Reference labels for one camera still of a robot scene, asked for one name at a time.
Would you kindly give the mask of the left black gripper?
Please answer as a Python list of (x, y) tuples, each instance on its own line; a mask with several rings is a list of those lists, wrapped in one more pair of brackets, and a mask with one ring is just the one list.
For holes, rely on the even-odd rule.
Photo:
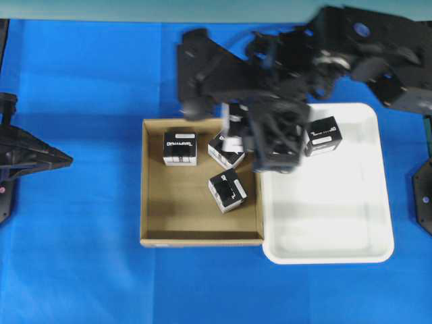
[[(21, 128), (11, 126), (11, 118), (16, 112), (17, 101), (16, 95), (6, 92), (1, 93), (1, 179), (16, 179), (32, 173), (69, 167), (72, 164), (71, 161), (73, 161), (71, 156)], [(12, 165), (13, 145), (66, 162)]]

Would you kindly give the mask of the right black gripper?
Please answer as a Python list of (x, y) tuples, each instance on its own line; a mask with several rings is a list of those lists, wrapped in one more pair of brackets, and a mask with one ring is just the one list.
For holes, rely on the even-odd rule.
[(308, 28), (253, 34), (245, 49), (247, 62), (213, 41), (206, 28), (183, 33), (176, 47), (177, 94), (188, 121), (210, 118), (219, 103), (268, 97), (269, 88), (288, 98), (261, 98), (248, 105), (254, 171), (265, 172), (273, 171), (269, 152), (292, 151), (301, 159), (311, 112), (301, 101), (309, 96), (328, 99), (341, 77), (341, 65), (316, 62), (318, 50)]

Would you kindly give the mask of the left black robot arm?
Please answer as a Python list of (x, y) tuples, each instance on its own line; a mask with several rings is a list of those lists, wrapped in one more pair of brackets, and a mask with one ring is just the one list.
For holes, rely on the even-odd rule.
[(11, 125), (17, 102), (16, 95), (1, 93), (1, 222), (11, 215), (18, 178), (69, 167), (73, 162), (71, 156)]

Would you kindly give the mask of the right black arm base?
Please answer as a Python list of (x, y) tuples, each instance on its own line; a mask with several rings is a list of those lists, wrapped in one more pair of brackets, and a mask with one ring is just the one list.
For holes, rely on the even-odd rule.
[(424, 116), (429, 158), (412, 177), (417, 223), (429, 234), (431, 229), (431, 115)]

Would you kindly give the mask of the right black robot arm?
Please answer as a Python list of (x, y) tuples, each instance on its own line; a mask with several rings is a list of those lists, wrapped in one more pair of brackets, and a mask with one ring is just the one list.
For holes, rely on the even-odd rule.
[(241, 132), (259, 171), (297, 167), (308, 130), (308, 97), (324, 100), (344, 76), (366, 84), (387, 108), (431, 113), (431, 27), (355, 7), (322, 7), (289, 32), (255, 32), (244, 58), (187, 31), (177, 46), (177, 92), (184, 117), (212, 116), (219, 103), (247, 108)]

